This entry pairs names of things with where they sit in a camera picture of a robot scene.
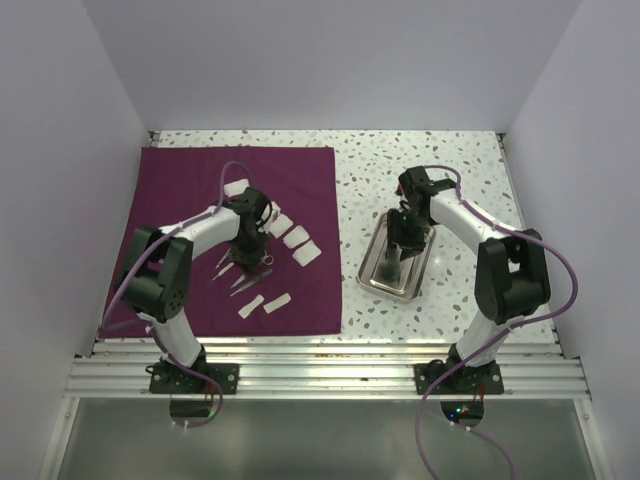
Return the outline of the steel scalpel handle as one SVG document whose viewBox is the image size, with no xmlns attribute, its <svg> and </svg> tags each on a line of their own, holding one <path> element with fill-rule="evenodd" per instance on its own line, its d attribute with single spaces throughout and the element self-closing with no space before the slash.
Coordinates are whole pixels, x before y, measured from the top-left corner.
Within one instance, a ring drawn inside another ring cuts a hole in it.
<svg viewBox="0 0 640 480">
<path fill-rule="evenodd" d="M 384 259 L 379 264 L 378 274 L 383 281 L 395 283 L 399 281 L 401 268 L 401 262 L 388 262 L 384 257 Z"/>
</svg>

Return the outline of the steel scissors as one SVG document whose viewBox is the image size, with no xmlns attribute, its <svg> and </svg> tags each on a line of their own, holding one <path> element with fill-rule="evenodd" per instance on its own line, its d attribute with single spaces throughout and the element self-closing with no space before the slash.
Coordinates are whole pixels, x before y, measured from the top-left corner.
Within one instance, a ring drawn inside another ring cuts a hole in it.
<svg viewBox="0 0 640 480">
<path fill-rule="evenodd" d="M 274 263 L 274 257 L 272 255 L 266 254 L 261 258 L 261 262 L 264 265 L 271 266 Z"/>
</svg>

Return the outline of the steel forceps with rings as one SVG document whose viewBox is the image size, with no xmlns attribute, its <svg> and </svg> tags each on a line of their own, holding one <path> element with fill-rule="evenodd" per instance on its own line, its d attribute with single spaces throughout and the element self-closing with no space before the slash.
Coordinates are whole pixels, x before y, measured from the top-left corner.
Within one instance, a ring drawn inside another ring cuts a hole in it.
<svg viewBox="0 0 640 480">
<path fill-rule="evenodd" d="M 228 257 L 228 255 L 229 255 L 229 250 L 227 250 L 227 251 L 223 254 L 223 256 L 220 258 L 220 260 L 217 262 L 216 267 L 215 267 L 216 269 L 217 269 L 217 268 L 219 268 L 219 267 L 221 266 L 221 264 L 222 264 L 222 263 L 224 262 L 224 260 Z"/>
</svg>

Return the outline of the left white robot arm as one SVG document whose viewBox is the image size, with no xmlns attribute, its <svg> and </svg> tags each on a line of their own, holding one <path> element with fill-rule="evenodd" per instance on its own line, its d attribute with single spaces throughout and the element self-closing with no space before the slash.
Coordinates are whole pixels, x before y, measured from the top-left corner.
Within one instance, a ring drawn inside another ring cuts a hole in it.
<svg viewBox="0 0 640 480">
<path fill-rule="evenodd" d="M 199 362 L 204 347 L 185 311 L 192 262 L 227 244 L 231 264 L 254 272 L 266 254 L 272 214 L 269 198 L 248 187 L 240 197 L 220 200 L 177 224 L 134 230 L 113 301 L 123 301 L 151 328 L 156 344 L 175 365 L 173 381 L 185 392 L 201 390 L 208 379 L 207 367 Z"/>
</svg>

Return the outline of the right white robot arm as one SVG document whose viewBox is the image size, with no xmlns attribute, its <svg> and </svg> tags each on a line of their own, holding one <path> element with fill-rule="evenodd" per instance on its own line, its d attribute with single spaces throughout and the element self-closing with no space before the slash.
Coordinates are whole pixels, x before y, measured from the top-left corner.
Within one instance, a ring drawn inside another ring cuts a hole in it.
<svg viewBox="0 0 640 480">
<path fill-rule="evenodd" d="M 382 276 L 398 281 L 400 268 L 426 247 L 425 232 L 441 225 L 476 256 L 474 298 L 477 313 L 445 361 L 425 373 L 434 388 L 468 392 L 489 379 L 496 354 L 518 321 L 550 299 L 547 263 L 539 233 L 517 231 L 461 198 L 451 179 L 433 180 L 425 168 L 412 167 L 399 177 L 400 206 L 387 217 Z"/>
</svg>

